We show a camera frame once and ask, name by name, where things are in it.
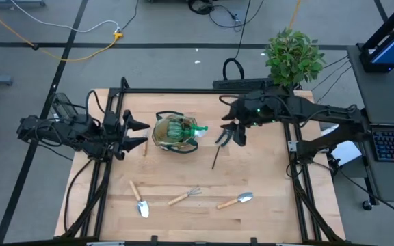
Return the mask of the black aluminium table frame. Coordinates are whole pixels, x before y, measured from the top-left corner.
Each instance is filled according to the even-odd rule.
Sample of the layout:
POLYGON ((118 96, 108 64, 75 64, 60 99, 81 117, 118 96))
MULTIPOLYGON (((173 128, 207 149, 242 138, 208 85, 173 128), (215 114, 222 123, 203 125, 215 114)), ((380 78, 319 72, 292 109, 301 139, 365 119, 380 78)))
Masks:
POLYGON ((305 128, 273 123, 250 128, 247 144, 229 143, 220 148, 211 169, 221 134, 222 116, 228 105, 211 89, 129 89, 122 106, 137 120, 156 122, 159 111, 178 111, 197 119, 209 132, 199 139, 191 154, 176 154, 148 143, 128 153, 123 161, 110 165, 90 164, 82 153, 74 155, 68 179, 70 199, 64 202, 55 234, 63 235, 84 209, 87 198, 100 183, 103 173, 111 174, 105 195, 95 205, 82 234, 104 241, 149 241, 162 243, 301 243, 320 241, 325 233, 294 191, 300 183, 314 201, 326 223, 339 237, 344 229, 332 178, 320 154, 309 167, 293 164, 287 142, 314 139, 320 129, 316 122, 305 128), (129 185, 133 181, 149 216, 137 211, 137 200, 129 185), (201 194, 168 206, 168 202, 194 187, 201 194), (218 204, 252 192, 244 203, 218 210, 218 204))

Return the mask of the green potted plant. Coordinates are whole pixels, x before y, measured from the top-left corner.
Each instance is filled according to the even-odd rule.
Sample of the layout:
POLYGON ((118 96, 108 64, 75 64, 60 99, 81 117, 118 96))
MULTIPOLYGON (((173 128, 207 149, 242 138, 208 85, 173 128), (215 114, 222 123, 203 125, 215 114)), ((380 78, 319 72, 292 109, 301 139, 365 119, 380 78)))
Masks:
POLYGON ((326 64, 317 40, 292 29, 283 29, 270 38, 264 53, 267 56, 265 65, 270 68, 269 77, 284 87, 316 80, 326 64))

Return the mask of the computer keyboard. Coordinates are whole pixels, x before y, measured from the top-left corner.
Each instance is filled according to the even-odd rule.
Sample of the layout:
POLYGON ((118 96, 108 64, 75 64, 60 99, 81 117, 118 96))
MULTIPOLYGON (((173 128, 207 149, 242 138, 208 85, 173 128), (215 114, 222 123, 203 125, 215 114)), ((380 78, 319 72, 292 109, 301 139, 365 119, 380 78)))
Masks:
POLYGON ((371 147, 379 162, 394 162, 394 125, 371 124, 371 147))

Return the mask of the thin black stick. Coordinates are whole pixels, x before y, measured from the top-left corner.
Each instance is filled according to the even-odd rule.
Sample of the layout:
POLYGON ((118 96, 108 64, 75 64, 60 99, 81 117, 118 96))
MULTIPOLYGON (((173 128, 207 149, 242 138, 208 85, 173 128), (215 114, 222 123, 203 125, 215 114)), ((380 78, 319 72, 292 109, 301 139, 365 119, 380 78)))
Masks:
POLYGON ((220 152, 220 146, 218 146, 218 148, 217 148, 217 151, 216 151, 215 157, 213 159, 213 164, 211 166, 211 169, 214 169, 214 167, 215 167, 216 161, 218 159, 219 152, 220 152))

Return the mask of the small wooden handled tool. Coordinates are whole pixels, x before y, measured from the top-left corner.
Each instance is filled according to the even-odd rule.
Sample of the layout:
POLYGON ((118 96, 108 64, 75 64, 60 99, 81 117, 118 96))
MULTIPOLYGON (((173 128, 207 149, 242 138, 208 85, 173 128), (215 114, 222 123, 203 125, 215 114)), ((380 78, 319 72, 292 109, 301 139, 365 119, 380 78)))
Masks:
POLYGON ((142 147, 142 149, 143 149, 142 155, 143 155, 143 156, 146 156, 146 154, 147 154, 149 130, 150 130, 149 128, 147 128, 147 129, 144 130, 144 135, 143 135, 143 137, 146 138, 146 141, 143 143, 143 147, 142 147))

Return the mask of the black mesh box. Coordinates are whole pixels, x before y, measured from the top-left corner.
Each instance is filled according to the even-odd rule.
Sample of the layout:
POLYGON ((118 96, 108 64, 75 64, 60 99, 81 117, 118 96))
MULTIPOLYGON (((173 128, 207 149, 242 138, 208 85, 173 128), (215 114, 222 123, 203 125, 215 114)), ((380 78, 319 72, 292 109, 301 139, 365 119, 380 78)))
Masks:
POLYGON ((74 105, 69 101, 65 93, 55 93, 51 102, 51 107, 54 114, 59 118, 69 119, 78 114, 74 105))

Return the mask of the wide scoop trowel wooden handle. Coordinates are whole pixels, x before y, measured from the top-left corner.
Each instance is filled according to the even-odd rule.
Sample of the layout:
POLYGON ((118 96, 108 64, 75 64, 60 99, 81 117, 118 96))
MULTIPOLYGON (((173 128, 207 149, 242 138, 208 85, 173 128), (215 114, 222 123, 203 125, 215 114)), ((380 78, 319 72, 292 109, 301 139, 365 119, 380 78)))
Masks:
POLYGON ((216 206, 216 208, 217 208, 218 210, 220 210, 220 209, 226 208, 226 207, 228 207, 228 206, 232 206, 233 204, 236 204, 236 203, 238 203, 238 202, 244 203, 244 202, 250 201, 253 197, 254 197, 254 195, 253 195, 252 192, 245 192, 245 193, 239 194, 239 195, 238 195, 235 199, 233 199, 233 200, 229 200, 229 201, 227 201, 227 202, 225 202, 225 203, 218 204, 218 205, 216 206))

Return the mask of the white paper sheet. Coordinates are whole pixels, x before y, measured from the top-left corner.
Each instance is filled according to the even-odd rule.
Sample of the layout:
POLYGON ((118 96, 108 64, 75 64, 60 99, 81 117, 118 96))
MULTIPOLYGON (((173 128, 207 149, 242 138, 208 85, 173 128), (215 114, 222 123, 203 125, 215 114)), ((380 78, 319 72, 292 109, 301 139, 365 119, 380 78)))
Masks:
POLYGON ((352 141, 344 141, 337 144, 331 155, 338 160, 338 166, 342 166, 358 158, 361 153, 352 141))

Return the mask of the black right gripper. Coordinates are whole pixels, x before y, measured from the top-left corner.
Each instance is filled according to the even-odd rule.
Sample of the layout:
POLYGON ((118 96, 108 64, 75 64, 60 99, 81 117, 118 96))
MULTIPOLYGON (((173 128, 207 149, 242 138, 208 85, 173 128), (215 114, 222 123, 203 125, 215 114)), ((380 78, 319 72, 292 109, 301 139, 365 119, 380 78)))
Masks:
POLYGON ((275 122, 278 113, 278 101, 271 96, 245 94, 229 106, 229 112, 222 116, 222 120, 237 120, 233 141, 241 147, 246 144, 246 127, 275 122))

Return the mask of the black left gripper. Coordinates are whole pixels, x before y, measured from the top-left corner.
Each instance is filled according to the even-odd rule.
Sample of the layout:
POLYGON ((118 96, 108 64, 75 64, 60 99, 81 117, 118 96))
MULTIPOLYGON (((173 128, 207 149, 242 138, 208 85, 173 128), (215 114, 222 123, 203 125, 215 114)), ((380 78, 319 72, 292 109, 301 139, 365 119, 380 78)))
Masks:
POLYGON ((132 149, 147 142, 147 137, 128 137, 126 136, 127 128, 132 131, 139 131, 150 128, 149 124, 139 122, 133 118, 131 111, 126 109, 122 115, 124 126, 120 123, 119 115, 113 111, 106 111, 103 119, 103 129, 107 142, 107 152, 122 161, 125 157, 125 151, 130 152, 132 149))

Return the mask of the black claw hand rake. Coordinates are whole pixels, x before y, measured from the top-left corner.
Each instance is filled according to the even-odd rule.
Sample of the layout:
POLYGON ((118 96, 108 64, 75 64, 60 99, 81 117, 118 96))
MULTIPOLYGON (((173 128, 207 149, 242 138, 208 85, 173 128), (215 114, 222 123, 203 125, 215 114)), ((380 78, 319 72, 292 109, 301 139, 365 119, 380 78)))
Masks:
POLYGON ((231 140, 233 136, 233 131, 236 129, 236 123, 231 122, 229 124, 221 125, 222 133, 215 141, 216 144, 219 144, 221 147, 227 145, 227 143, 231 140))

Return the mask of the green plastic spray bottle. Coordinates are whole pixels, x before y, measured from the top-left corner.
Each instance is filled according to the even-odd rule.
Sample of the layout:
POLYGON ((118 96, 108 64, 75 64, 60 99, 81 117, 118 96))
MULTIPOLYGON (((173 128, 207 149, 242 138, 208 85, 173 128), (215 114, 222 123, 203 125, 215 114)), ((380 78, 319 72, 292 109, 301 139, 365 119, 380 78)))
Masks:
POLYGON ((195 137, 202 137, 209 130, 208 126, 197 126, 180 121, 170 121, 167 127, 167 137, 185 142, 195 137))

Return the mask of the black power strip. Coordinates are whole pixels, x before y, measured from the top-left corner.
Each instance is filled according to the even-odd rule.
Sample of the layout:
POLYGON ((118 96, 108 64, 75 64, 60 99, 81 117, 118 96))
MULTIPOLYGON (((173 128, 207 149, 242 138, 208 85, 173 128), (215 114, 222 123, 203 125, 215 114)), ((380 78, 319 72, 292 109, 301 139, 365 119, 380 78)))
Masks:
POLYGON ((261 79, 236 79, 219 80, 213 82, 213 89, 218 90, 259 90, 273 86, 274 82, 269 78, 261 79))

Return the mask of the three-tine cultivator wooden handle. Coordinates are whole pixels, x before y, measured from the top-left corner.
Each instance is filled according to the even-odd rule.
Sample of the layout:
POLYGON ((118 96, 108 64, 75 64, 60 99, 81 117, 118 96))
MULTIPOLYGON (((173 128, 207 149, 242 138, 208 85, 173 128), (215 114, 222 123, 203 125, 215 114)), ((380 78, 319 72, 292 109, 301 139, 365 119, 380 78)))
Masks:
POLYGON ((189 191, 187 191, 186 193, 184 193, 184 194, 182 194, 182 195, 170 200, 168 202, 168 206, 172 206, 172 205, 174 205, 174 204, 176 204, 176 203, 188 198, 189 196, 198 195, 198 194, 201 194, 201 193, 202 193, 202 191, 200 190, 200 187, 194 187, 194 188, 190 189, 189 191))

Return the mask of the grey equipment cart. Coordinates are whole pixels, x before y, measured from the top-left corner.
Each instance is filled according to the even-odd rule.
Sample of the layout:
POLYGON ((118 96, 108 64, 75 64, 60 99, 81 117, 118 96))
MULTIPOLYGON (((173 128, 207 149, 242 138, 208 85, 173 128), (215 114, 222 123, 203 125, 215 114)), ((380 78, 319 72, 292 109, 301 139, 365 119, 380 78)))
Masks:
MULTIPOLYGON (((347 54, 370 126, 373 130, 394 131, 394 69, 388 73, 367 73, 357 46, 347 47, 347 54)), ((394 161, 379 161, 372 139, 364 142, 363 148, 377 196, 394 202, 394 161)))

